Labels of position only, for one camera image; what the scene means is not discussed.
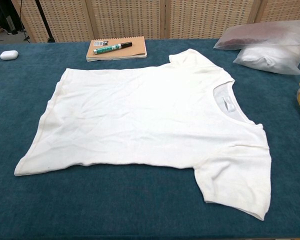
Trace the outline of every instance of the table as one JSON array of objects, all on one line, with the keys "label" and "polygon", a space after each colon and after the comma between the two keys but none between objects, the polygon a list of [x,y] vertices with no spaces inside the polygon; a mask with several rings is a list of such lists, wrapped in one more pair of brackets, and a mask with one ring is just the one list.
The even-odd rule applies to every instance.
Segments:
[{"label": "table", "polygon": [[[86,62],[88,42],[0,45],[19,52],[0,60],[0,239],[300,238],[300,75],[232,63],[239,51],[213,49],[216,41],[147,40],[147,58],[95,62]],[[160,66],[189,48],[231,74],[241,109],[264,126],[272,156],[265,221],[204,203],[193,169],[104,164],[14,176],[66,68]]]}]

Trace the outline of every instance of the wicker screen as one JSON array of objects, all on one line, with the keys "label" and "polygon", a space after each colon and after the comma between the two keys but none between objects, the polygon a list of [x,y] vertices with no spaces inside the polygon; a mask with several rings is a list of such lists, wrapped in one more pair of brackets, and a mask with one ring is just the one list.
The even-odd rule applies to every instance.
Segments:
[{"label": "wicker screen", "polygon": [[94,36],[164,38],[165,0],[87,0]]},{"label": "wicker screen", "polygon": [[253,23],[260,1],[167,0],[166,38],[219,38],[231,26]]},{"label": "wicker screen", "polygon": [[255,22],[300,20],[300,0],[263,0]]},{"label": "wicker screen", "polygon": [[[17,0],[17,9],[20,3],[21,0]],[[81,42],[94,38],[85,0],[40,0],[40,3],[56,42]],[[47,42],[48,34],[35,0],[22,0],[21,16],[34,41]]]}]

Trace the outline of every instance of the brown notebook cover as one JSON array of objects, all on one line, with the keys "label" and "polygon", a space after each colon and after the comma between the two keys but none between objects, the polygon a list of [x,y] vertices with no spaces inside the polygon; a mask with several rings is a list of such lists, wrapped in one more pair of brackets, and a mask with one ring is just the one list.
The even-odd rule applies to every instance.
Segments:
[{"label": "brown notebook cover", "polygon": [[[132,46],[119,50],[109,51],[101,54],[94,54],[94,49],[104,48],[107,46],[132,42]],[[90,42],[86,60],[116,60],[116,59],[129,59],[129,58],[145,58],[147,56],[145,37],[123,37],[123,38],[103,38],[96,39]]]}]

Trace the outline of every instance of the green marker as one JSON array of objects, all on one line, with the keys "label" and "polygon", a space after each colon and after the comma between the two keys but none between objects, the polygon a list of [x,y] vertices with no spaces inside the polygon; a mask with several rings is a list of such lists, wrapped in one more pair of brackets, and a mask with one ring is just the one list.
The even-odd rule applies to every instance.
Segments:
[{"label": "green marker", "polygon": [[106,46],[106,47],[94,49],[93,54],[103,54],[103,53],[107,53],[107,52],[111,52],[111,51],[119,50],[119,49],[124,49],[124,48],[131,47],[131,46],[132,46],[131,41],[125,42],[125,43],[119,43],[119,44],[112,45],[112,46]]}]

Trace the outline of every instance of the t-shirt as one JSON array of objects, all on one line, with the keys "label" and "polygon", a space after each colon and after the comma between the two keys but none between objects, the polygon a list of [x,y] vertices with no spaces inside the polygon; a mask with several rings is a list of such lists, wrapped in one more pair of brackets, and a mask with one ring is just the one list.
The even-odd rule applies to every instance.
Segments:
[{"label": "t-shirt", "polygon": [[271,156],[262,124],[240,109],[235,80],[199,52],[137,69],[66,69],[16,176],[72,165],[193,168],[207,203],[263,220]]}]

